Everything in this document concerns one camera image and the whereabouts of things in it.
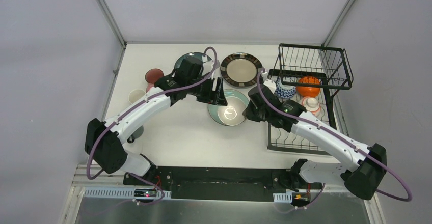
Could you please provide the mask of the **orange bowl white inside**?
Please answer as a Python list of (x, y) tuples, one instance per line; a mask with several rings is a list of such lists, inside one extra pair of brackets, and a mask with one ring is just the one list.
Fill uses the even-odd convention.
[(313, 76), (305, 76), (299, 79), (297, 86), (297, 92), (303, 97), (317, 97), (320, 93), (319, 87), (312, 87), (310, 85), (320, 85), (320, 80)]

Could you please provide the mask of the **orange floral pattern bowl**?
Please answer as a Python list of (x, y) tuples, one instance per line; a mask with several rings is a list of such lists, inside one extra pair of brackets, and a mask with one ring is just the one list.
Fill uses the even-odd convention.
[(315, 116), (318, 115), (321, 111), (321, 105), (319, 101), (314, 97), (303, 97), (300, 100), (300, 104), (305, 107), (307, 111), (310, 111)]

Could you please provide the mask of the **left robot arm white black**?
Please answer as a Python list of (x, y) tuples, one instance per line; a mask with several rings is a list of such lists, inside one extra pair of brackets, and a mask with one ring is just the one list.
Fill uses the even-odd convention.
[(97, 118), (87, 125), (85, 152), (87, 165), (95, 161), (104, 172), (122, 171), (134, 174), (142, 185), (155, 180), (151, 163), (141, 154), (129, 152), (123, 145), (149, 119), (171, 107), (188, 94), (198, 102), (226, 106), (222, 78), (199, 77), (184, 83), (170, 76), (159, 79), (146, 95), (123, 112), (100, 121)]

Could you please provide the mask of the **plain white bowl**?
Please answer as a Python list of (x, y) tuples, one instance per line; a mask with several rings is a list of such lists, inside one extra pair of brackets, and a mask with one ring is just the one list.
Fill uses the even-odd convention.
[(220, 121), (227, 126), (237, 126), (242, 124), (246, 117), (243, 112), (246, 110), (248, 101), (238, 97), (226, 98), (227, 105), (217, 108), (217, 116)]

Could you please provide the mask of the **dark red cup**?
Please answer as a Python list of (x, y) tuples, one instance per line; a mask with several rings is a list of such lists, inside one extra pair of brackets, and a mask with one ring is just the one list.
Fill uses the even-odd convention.
[(147, 73), (145, 74), (145, 81), (147, 82), (146, 92), (148, 92), (152, 87), (154, 87), (154, 84), (163, 76), (163, 71), (157, 68), (153, 68), (147, 71)]

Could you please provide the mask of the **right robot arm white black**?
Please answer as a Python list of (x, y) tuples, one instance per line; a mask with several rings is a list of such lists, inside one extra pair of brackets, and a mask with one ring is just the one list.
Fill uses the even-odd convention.
[(320, 147), (339, 163), (317, 163), (300, 159), (289, 174), (295, 188), (308, 183), (344, 185), (353, 195), (370, 200), (386, 170), (387, 151), (379, 145), (368, 146), (355, 141), (322, 122), (312, 112), (293, 100), (284, 102), (259, 85), (248, 91), (250, 102), (244, 116), (255, 122), (268, 122), (275, 128), (300, 136)]

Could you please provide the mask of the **black wire dish rack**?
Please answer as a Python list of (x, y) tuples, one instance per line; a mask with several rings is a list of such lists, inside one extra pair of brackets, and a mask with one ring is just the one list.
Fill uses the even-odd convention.
[[(281, 43), (276, 62), (268, 71), (267, 78), (275, 83), (278, 79), (284, 85), (300, 86), (299, 79), (313, 76), (320, 80), (320, 93), (315, 97), (321, 111), (316, 117), (325, 124), (338, 129), (335, 118), (334, 99), (341, 90), (349, 90), (353, 83), (353, 73), (344, 49), (310, 45)], [(297, 90), (290, 100), (300, 103), (303, 98)]]

